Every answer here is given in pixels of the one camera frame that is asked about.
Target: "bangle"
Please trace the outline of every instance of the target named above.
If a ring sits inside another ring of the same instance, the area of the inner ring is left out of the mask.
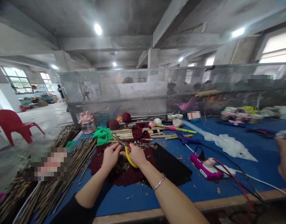
[[[159,184],[153,189],[153,191],[155,191],[160,185],[161,185],[161,183],[164,181],[164,179],[166,178],[166,175],[165,174],[163,174],[162,173],[162,175],[163,175],[163,179],[159,182]]]

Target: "yellow scissors handle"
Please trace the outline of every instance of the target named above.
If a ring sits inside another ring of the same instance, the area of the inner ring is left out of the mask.
[[[129,151],[127,150],[127,146],[125,146],[124,149],[125,149],[125,154],[127,155],[127,160],[130,162],[130,164],[132,165],[132,167],[138,168],[135,164],[133,164],[133,162],[131,161],[130,157],[128,156]]]

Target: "red wire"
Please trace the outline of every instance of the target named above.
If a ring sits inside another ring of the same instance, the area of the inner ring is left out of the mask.
[[[249,203],[249,209],[248,209],[248,216],[250,214],[250,211],[251,209],[253,210],[253,205],[252,205],[252,202],[249,198],[249,196],[246,194],[245,190],[243,189],[243,187],[240,185],[240,183],[237,181],[237,179],[232,175],[232,173],[220,162],[218,161],[217,159],[213,158],[215,161],[217,161],[231,176],[232,178],[236,181],[236,183],[240,186],[240,188],[242,189],[242,192],[244,193],[244,195],[246,196],[246,199]]]

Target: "table edge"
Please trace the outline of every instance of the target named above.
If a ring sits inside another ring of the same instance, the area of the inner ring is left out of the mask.
[[[264,191],[261,193],[267,201],[286,198],[286,195],[278,190]],[[253,202],[259,201],[257,198],[255,198],[251,194],[248,194],[248,196]],[[231,207],[231,206],[243,205],[246,202],[247,202],[246,198],[243,195],[239,195],[239,196],[233,196],[233,197],[228,197],[228,198],[219,198],[219,199],[213,199],[213,200],[208,200],[208,201],[195,202],[194,204],[200,211],[207,212],[207,211],[222,209],[222,208]],[[140,212],[129,212],[129,213],[122,213],[122,214],[100,216],[94,219],[93,224],[126,223],[126,222],[143,221],[143,220],[148,220],[152,218],[161,218],[161,217],[164,217],[164,213],[161,208],[157,208],[157,209],[145,210],[145,211],[140,211]]]

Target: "concrete floor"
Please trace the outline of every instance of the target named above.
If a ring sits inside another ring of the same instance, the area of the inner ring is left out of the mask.
[[[28,144],[19,133],[12,133],[14,146],[7,146],[0,150],[0,193],[4,192],[5,188],[13,181],[17,171],[24,165],[19,163],[18,154],[26,150],[25,156],[28,157],[35,148],[50,147],[61,129],[56,126],[72,121],[70,113],[66,112],[66,104],[61,102],[49,104],[46,107],[36,107],[18,113],[18,115],[24,123],[30,121],[37,123],[46,134],[43,135],[37,127],[32,127],[30,131],[33,142]],[[2,136],[7,140],[3,130],[1,128],[0,130]]]

